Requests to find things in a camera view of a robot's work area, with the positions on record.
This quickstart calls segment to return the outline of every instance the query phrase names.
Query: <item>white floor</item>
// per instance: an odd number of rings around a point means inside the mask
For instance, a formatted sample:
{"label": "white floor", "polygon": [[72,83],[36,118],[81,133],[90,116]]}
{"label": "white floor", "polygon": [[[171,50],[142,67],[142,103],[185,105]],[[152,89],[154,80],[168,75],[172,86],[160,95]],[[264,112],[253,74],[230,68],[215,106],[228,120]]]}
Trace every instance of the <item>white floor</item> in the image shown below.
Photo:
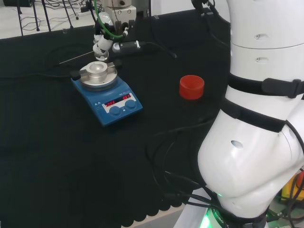
{"label": "white floor", "polygon": [[[24,29],[33,29],[32,31],[23,30],[24,36],[35,33],[48,32],[48,25],[46,22],[43,6],[40,2],[36,2],[35,6],[37,17],[41,20],[39,27],[40,31],[36,31],[33,7],[21,7],[21,18],[23,18],[22,26],[25,26],[26,24],[32,22],[28,24]],[[94,25],[94,21],[90,12],[81,13],[80,7],[74,10],[75,13],[79,15],[79,20],[76,20],[72,9],[67,9],[74,28]],[[67,14],[64,9],[47,8],[47,15],[48,19],[50,20],[50,27],[52,31],[70,28]],[[3,5],[3,2],[0,0],[0,21],[0,39],[21,36],[17,7],[5,7]]]}

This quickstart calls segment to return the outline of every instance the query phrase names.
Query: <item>red digital display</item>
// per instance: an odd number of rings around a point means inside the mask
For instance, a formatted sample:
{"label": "red digital display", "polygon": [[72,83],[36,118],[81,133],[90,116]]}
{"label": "red digital display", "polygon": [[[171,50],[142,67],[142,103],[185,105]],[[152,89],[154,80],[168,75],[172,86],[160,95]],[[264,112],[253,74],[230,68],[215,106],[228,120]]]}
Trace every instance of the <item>red digital display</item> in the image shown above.
{"label": "red digital display", "polygon": [[130,98],[130,97],[131,97],[131,95],[130,95],[130,94],[127,94],[127,95],[121,96],[121,97],[119,97],[119,98],[117,98],[117,99],[115,99],[115,100],[106,102],[106,103],[104,103],[104,105],[105,105],[106,107],[109,107],[109,106],[111,106],[111,105],[114,105],[114,104],[116,104],[116,103],[118,103],[118,102],[120,102],[120,101],[123,101],[123,100],[125,100],[125,99],[128,99],[128,98]]}

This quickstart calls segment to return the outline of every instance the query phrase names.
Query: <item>red plastic cup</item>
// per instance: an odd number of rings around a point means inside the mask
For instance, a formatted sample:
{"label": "red plastic cup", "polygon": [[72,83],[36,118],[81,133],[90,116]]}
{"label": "red plastic cup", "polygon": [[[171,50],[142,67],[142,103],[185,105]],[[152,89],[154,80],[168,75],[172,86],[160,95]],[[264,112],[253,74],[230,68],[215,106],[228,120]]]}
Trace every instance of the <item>red plastic cup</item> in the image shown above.
{"label": "red plastic cup", "polygon": [[196,75],[186,75],[180,80],[180,95],[187,100],[197,100],[204,94],[205,82]]}
{"label": "red plastic cup", "polygon": [[298,179],[296,180],[296,186],[299,188],[302,184],[304,178],[304,171],[302,171],[298,177]]}

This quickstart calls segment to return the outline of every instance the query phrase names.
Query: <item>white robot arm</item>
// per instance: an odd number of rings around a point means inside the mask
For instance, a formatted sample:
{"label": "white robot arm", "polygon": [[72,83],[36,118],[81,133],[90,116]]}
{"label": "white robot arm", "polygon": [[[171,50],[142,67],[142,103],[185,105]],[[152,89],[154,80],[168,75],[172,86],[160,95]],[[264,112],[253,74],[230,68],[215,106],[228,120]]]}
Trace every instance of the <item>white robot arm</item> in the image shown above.
{"label": "white robot arm", "polygon": [[227,0],[231,68],[223,108],[198,155],[221,206],[263,214],[304,165],[304,1]]}

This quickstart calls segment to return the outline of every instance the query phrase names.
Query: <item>black table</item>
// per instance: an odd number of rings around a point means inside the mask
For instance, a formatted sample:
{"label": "black table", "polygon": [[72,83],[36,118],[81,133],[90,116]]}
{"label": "black table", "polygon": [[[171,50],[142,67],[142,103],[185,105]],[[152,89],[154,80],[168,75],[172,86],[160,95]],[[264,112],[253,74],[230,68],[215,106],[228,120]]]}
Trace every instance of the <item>black table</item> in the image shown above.
{"label": "black table", "polygon": [[[229,28],[215,24],[217,35],[229,39]],[[63,76],[94,61],[90,54],[52,67],[91,51],[92,27],[0,40],[2,227],[119,228],[170,204],[181,205],[179,200],[161,201],[144,143],[156,132],[216,116],[227,86],[229,50],[210,37],[192,10],[160,16],[155,26],[178,60],[156,50],[121,56],[119,76],[144,109],[106,128],[69,78],[28,75],[44,70]],[[148,20],[139,19],[136,32],[138,40],[152,40]],[[205,80],[205,94],[198,101],[179,96],[179,80],[189,74]],[[210,126],[179,135],[166,169],[199,180],[196,155]],[[167,137],[158,164],[174,137]],[[160,140],[153,139],[151,149]]]}

